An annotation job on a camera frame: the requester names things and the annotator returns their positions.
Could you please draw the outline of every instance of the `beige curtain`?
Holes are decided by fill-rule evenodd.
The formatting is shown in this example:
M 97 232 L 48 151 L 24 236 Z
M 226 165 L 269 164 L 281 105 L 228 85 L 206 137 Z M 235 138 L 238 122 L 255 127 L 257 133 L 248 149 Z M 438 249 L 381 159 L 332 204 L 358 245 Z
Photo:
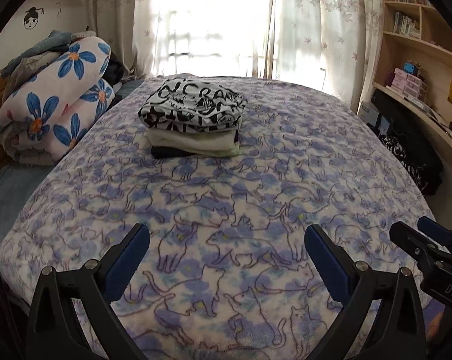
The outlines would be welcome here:
M 366 96 L 382 0 L 136 0 L 143 76 L 258 76 L 309 86 L 353 111 Z
M 135 63 L 132 40 L 135 0 L 88 0 L 88 22 L 91 30 L 111 46 L 124 65 Z

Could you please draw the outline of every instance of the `bed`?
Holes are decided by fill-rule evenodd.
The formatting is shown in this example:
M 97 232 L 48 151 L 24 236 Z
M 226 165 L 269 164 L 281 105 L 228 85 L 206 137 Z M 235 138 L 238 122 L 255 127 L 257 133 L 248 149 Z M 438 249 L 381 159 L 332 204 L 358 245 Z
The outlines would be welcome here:
M 145 223 L 150 249 L 112 308 L 148 358 L 304 358 L 341 308 L 306 254 L 305 228 L 319 223 L 354 260 L 407 266 L 419 282 L 388 229 L 432 213 L 397 159 L 336 98 L 279 81 L 208 80 L 249 99 L 242 155 L 153 159 L 136 113 L 164 78 L 148 79 L 34 191 L 0 245 L 1 273 L 30 303 L 44 266 L 79 268 Z

